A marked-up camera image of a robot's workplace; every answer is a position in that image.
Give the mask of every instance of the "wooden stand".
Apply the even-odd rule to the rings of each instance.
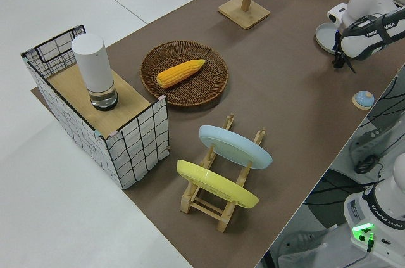
[[[233,114],[227,116],[222,128],[229,130],[233,121],[234,121]],[[263,128],[256,133],[254,142],[257,145],[260,145],[261,140],[263,139],[264,135],[265,135],[265,129]],[[213,150],[214,150],[213,146],[208,149],[204,159],[200,163],[201,167],[208,169],[208,170],[211,168],[211,166],[214,162],[214,159],[216,157],[216,153]],[[249,174],[249,171],[251,169],[251,165],[252,165],[252,163],[250,162],[246,167],[242,167],[242,169],[240,170],[239,176],[236,180],[236,183],[239,186],[241,186],[241,187],[244,186],[246,179],[247,179],[247,175]],[[187,214],[187,213],[189,213],[190,208],[194,207],[194,208],[204,212],[205,214],[217,219],[218,225],[217,225],[216,229],[220,232],[224,232],[226,227],[228,226],[228,223],[230,222],[232,214],[235,210],[235,206],[236,206],[235,202],[228,201],[227,204],[225,205],[225,208],[222,210],[222,209],[208,203],[207,201],[204,201],[202,198],[198,197],[199,191],[200,191],[200,187],[189,181],[188,186],[182,196],[180,210]]]
[[[251,28],[270,14],[266,8],[252,0],[230,0],[221,5],[218,11],[244,29]]]

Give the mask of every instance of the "light blue plate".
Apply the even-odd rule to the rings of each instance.
[[[213,145],[216,154],[244,167],[252,162],[252,169],[265,169],[273,162],[270,154],[262,147],[221,127],[201,126],[200,140],[207,148]]]

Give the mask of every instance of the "yellow plate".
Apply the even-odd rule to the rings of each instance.
[[[238,206],[252,208],[258,202],[254,194],[221,175],[185,160],[177,160],[177,172],[188,181]]]

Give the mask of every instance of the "wooden block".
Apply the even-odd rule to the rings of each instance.
[[[76,64],[51,76],[48,81],[106,139],[151,105],[114,71],[113,78],[118,93],[118,104],[111,111],[99,111],[92,106]]]
[[[249,9],[244,11],[242,9],[242,2],[243,0],[230,0],[221,5],[218,11],[244,29],[251,28],[270,14],[266,8],[254,1],[251,1]]]

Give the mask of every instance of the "plate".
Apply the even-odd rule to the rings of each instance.
[[[156,76],[160,72],[193,59],[206,60],[197,73],[167,89],[159,86]],[[201,106],[220,97],[228,81],[228,67],[216,51],[204,44],[173,41],[147,54],[140,67],[140,77],[153,96],[165,95],[170,105]]]
[[[236,182],[194,163],[177,160],[177,172],[204,190],[224,200],[234,201],[238,206],[253,208],[259,202],[259,198]]]
[[[262,147],[221,127],[203,125],[200,127],[199,136],[207,148],[214,145],[215,153],[238,165],[246,167],[252,162],[252,169],[265,169],[273,162],[270,154]]]
[[[335,54],[333,47],[335,46],[336,25],[334,23],[324,23],[319,25],[315,31],[316,41],[330,54]]]

